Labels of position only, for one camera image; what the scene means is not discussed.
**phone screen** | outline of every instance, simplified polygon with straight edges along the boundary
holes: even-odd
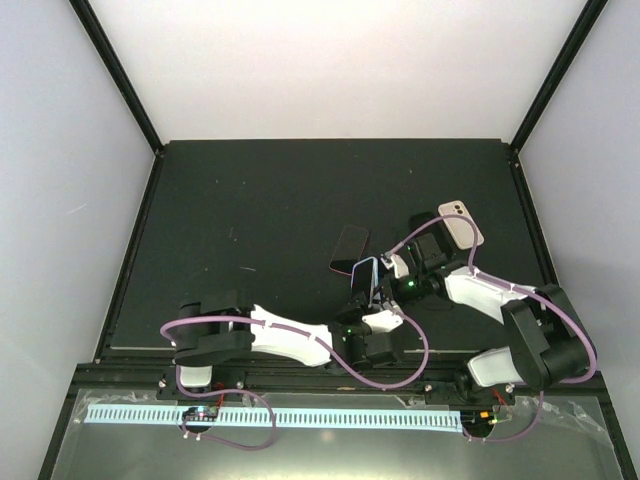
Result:
[[[362,257],[368,238],[369,232],[364,228],[345,225],[331,257],[329,268],[334,272],[351,275],[353,266]]]
[[[369,257],[356,263],[351,275],[351,298],[364,293],[367,303],[373,302],[373,291],[378,285],[378,259]]]

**smartphone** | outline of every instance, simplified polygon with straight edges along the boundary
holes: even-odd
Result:
[[[378,286],[378,259],[365,258],[353,266],[351,273],[351,298],[364,293],[367,304],[373,303],[375,289]]]
[[[338,245],[331,257],[329,268],[343,275],[351,275],[353,267],[360,258],[369,239],[369,231],[364,228],[345,225],[340,234]]]
[[[469,210],[460,200],[440,205],[438,207],[438,213],[440,213],[440,215],[462,215],[475,223],[469,213]],[[468,250],[473,247],[473,229],[471,228],[471,225],[464,220],[459,220],[457,218],[446,218],[444,220],[444,224],[460,250]],[[483,243],[484,237],[482,236],[480,229],[478,229],[478,245],[482,245]]]

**white wall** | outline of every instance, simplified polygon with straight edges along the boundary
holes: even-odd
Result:
[[[69,2],[0,2],[2,478],[37,477],[151,161]]]
[[[609,2],[522,153],[640,467],[640,3]]]
[[[511,141],[585,0],[93,0],[163,141]]]

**white smartphone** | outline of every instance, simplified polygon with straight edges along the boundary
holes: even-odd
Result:
[[[443,203],[438,207],[438,213],[440,213],[440,215],[462,215],[475,223],[469,210],[467,210],[467,207],[460,200]],[[473,229],[471,225],[457,218],[446,218],[444,219],[444,224],[447,226],[449,233],[453,237],[453,241],[456,242],[460,250],[468,250],[473,247]],[[482,245],[483,243],[484,237],[478,228],[478,245]]]

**blue-framed phone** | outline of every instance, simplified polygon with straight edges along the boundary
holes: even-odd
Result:
[[[374,292],[378,286],[378,259],[368,257],[360,260],[351,271],[351,298],[364,293],[367,304],[373,304]]]

